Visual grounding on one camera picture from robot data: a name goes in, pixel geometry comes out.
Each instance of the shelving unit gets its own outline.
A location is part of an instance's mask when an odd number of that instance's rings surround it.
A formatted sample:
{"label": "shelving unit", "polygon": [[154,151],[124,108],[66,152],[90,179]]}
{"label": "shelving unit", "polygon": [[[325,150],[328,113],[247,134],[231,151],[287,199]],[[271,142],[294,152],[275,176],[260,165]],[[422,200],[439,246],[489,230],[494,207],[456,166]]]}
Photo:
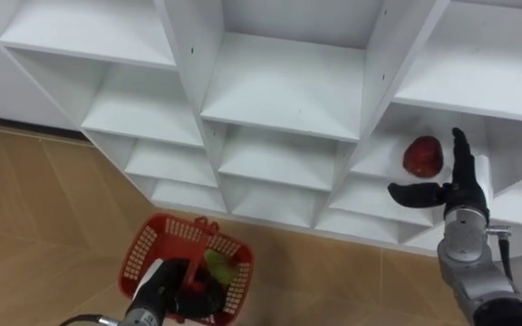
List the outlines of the shelving unit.
{"label": "shelving unit", "polygon": [[[0,0],[0,45],[155,205],[418,254],[441,211],[386,187],[448,182],[460,127],[522,255],[522,9]],[[431,179],[401,166],[422,135]]]}

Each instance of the robotic arm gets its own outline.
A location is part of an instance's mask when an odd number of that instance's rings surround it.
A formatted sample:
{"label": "robotic arm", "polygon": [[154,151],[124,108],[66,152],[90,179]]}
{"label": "robotic arm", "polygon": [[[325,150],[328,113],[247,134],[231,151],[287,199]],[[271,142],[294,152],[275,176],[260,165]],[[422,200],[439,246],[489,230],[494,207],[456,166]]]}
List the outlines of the robotic arm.
{"label": "robotic arm", "polygon": [[[390,184],[400,205],[445,205],[444,239],[438,246],[442,279],[452,288],[460,309],[474,326],[522,326],[522,295],[512,282],[507,226],[489,225],[485,194],[477,182],[475,158],[465,134],[455,128],[452,183]],[[499,237],[502,273],[493,263],[488,236]]]}

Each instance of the baseboard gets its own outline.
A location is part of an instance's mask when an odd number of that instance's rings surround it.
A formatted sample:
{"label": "baseboard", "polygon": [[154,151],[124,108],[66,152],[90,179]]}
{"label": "baseboard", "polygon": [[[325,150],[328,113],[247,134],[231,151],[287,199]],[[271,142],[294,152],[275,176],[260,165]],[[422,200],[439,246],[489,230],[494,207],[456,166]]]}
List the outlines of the baseboard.
{"label": "baseboard", "polygon": [[42,133],[45,135],[62,137],[62,138],[66,138],[66,139],[89,141],[88,138],[86,138],[86,136],[84,136],[80,131],[76,131],[76,130],[42,126],[42,125],[33,124],[33,123],[1,119],[1,118],[0,118],[0,126],[7,127],[7,128],[13,128],[13,129],[19,129],[19,130],[25,130],[25,131],[31,131],[31,132],[37,132],[37,133]]}

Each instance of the red basket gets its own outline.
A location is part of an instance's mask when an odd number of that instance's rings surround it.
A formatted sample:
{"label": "red basket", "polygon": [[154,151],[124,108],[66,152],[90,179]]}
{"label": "red basket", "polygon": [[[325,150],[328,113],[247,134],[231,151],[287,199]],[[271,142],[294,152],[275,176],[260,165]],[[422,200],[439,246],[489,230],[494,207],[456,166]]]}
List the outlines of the red basket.
{"label": "red basket", "polygon": [[[253,274],[253,254],[244,244],[218,232],[217,223],[208,223],[205,217],[189,222],[175,216],[157,213],[136,235],[120,270],[121,292],[131,299],[142,275],[160,258],[189,259],[183,286],[190,286],[197,269],[205,264],[203,254],[207,248],[231,256],[238,266],[238,275],[227,287],[227,301],[222,312],[205,319],[194,320],[205,325],[225,326],[232,322],[243,306]],[[178,322],[179,316],[167,315]]]}

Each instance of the apple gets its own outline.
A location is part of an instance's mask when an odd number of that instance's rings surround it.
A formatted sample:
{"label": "apple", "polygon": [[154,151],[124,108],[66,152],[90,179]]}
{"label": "apple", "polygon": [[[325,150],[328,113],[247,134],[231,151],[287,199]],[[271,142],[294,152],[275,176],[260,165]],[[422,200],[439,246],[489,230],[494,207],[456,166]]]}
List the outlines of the apple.
{"label": "apple", "polygon": [[444,165],[442,146],[432,136],[416,138],[404,152],[402,166],[416,177],[430,178],[440,173]]}

